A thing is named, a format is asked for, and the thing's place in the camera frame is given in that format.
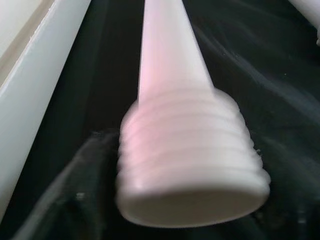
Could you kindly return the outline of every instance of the black cloth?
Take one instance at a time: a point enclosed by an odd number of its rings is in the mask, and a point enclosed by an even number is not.
[[[171,230],[128,223],[110,203],[102,239],[320,239],[316,30],[287,0],[184,3],[214,85],[239,104],[271,176],[270,197],[239,220]],[[17,231],[92,132],[119,128],[137,97],[143,5],[92,0],[0,225],[0,240]],[[71,239],[64,226],[62,220],[52,224],[56,235],[48,239]]]

